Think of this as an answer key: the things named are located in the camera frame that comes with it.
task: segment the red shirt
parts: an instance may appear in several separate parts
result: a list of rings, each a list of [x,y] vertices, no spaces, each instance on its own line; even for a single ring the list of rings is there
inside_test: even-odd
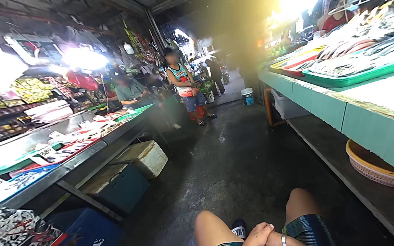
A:
[[[346,13],[347,13],[347,20],[349,21],[350,19],[352,19],[354,14],[350,11],[347,11]],[[339,26],[345,22],[346,22],[345,14],[343,14],[343,16],[339,20],[336,20],[334,18],[334,16],[331,15],[331,17],[329,17],[328,19],[325,20],[322,30],[325,30],[326,31],[325,33],[328,33],[332,29],[336,28],[337,26]]]

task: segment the bracelet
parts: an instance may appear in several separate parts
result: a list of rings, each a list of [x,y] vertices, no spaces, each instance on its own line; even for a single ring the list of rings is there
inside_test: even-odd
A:
[[[282,246],[287,246],[287,243],[285,242],[285,234],[282,234]]]

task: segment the market aisle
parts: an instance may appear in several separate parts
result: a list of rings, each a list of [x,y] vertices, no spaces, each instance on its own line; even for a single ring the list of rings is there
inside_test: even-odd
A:
[[[210,210],[281,231],[291,189],[311,191],[339,245],[394,245],[394,238],[289,127],[267,129],[265,108],[234,102],[205,127],[183,126],[173,156],[124,222],[123,245],[196,245],[194,220]]]
[[[241,75],[239,75],[238,70],[230,70],[229,76],[229,83],[224,86],[226,95],[240,92],[242,89],[244,89],[244,80]]]

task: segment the hanging plastic bag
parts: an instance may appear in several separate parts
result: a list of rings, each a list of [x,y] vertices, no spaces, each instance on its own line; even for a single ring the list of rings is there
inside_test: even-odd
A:
[[[68,81],[80,88],[90,91],[96,91],[98,89],[98,82],[87,74],[76,74],[73,71],[67,73]]]

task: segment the gray t-shirt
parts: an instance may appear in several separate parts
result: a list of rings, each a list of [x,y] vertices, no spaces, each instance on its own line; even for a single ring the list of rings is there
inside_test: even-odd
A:
[[[133,98],[139,97],[144,89],[145,87],[137,80],[131,79],[130,85],[127,88],[122,85],[117,85],[115,87],[115,93],[117,94],[118,101],[131,101]]]

